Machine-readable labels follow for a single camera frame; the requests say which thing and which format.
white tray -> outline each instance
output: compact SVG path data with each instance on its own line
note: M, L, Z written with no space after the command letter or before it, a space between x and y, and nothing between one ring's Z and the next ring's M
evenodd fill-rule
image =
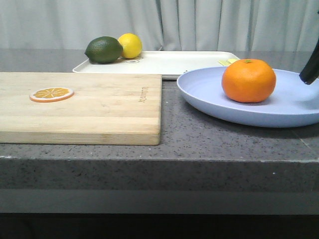
M298 127L319 122L319 80L311 86L299 74L274 69L274 92L260 103L239 103L221 87L226 67L198 69L177 79L183 97L198 110L230 122L261 127Z
M223 66L218 61L238 59L222 51L142 51L132 60L118 59L111 64L84 61L73 69L76 73L160 74L163 79L176 80L187 71Z

curtain fold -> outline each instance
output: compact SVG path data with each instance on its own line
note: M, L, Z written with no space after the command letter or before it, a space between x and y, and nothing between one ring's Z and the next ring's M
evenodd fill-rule
M140 36L144 50L313 51L318 0L0 0L0 48L85 49Z

gray countertop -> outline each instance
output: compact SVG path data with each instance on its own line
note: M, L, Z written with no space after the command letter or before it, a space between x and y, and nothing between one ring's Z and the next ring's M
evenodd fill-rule
M294 72L311 54L233 53ZM83 50L0 49L0 71L71 72L85 59ZM0 213L319 214L318 139L319 123L210 117L164 81L157 146L0 144Z

dried orange slice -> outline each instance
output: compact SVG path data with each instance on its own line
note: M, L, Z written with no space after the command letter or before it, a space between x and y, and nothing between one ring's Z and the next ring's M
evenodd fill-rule
M66 87L51 87L37 90L30 95L35 102L55 102L65 100L74 95L74 91Z

light blue plate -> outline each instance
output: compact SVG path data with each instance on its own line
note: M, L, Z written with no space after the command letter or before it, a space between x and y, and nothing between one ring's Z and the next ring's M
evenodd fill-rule
M297 127L319 122L319 80L306 85L299 74L274 69L274 92L260 103L239 103L226 97L221 78L226 67L186 72L177 86L198 110L230 122L260 127Z

